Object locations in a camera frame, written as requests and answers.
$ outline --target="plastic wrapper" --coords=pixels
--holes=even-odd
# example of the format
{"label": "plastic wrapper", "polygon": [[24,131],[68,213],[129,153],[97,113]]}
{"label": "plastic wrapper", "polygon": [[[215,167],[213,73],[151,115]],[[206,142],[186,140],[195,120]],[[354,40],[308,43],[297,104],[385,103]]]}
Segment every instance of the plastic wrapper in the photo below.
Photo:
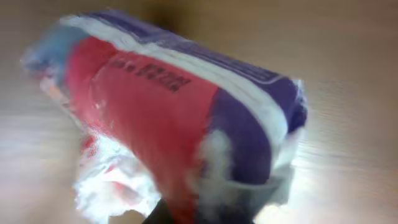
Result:
{"label": "plastic wrapper", "polygon": [[75,187],[90,220],[161,195],[176,223],[251,223],[287,201],[300,81],[120,11],[61,18],[22,63],[89,136]]}

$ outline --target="package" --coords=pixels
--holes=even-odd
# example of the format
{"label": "package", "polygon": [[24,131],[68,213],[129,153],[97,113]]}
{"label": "package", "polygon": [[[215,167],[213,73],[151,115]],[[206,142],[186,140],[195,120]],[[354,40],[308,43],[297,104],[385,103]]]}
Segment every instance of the package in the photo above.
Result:
{"label": "package", "polygon": [[287,201],[300,81],[120,11],[61,18],[22,63],[88,136],[76,201],[92,221],[147,215],[160,195],[183,224],[251,223]]}

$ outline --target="food package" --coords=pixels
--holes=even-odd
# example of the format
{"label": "food package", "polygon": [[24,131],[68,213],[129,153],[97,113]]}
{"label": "food package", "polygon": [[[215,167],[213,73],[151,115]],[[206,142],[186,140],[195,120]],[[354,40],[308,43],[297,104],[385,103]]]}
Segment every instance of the food package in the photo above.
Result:
{"label": "food package", "polygon": [[121,11],[63,17],[22,59],[80,125],[76,202],[106,223],[162,197],[176,223],[251,223],[287,201],[301,82]]}

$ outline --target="wooden surface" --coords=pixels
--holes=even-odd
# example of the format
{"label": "wooden surface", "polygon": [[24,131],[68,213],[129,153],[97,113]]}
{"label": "wooden surface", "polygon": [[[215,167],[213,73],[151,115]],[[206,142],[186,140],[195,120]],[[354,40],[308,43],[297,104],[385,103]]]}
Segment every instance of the wooden surface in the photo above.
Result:
{"label": "wooden surface", "polygon": [[2,3],[0,223],[86,223],[71,188],[77,128],[19,57],[59,16],[106,6],[304,80],[310,120],[291,201],[258,223],[398,223],[398,1],[159,2]]}

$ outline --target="white stripe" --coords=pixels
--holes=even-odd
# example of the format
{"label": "white stripe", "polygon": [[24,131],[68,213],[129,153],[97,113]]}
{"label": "white stripe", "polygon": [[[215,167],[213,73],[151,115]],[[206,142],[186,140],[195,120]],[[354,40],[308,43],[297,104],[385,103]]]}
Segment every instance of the white stripe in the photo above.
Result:
{"label": "white stripe", "polygon": [[142,45],[129,34],[94,18],[70,16],[61,19],[60,23],[79,27],[98,39],[112,43],[119,50],[132,51],[165,61],[220,86],[239,100],[258,120],[271,144],[274,163],[287,134],[287,121],[279,105],[253,82],[199,58],[164,49],[153,43]]}

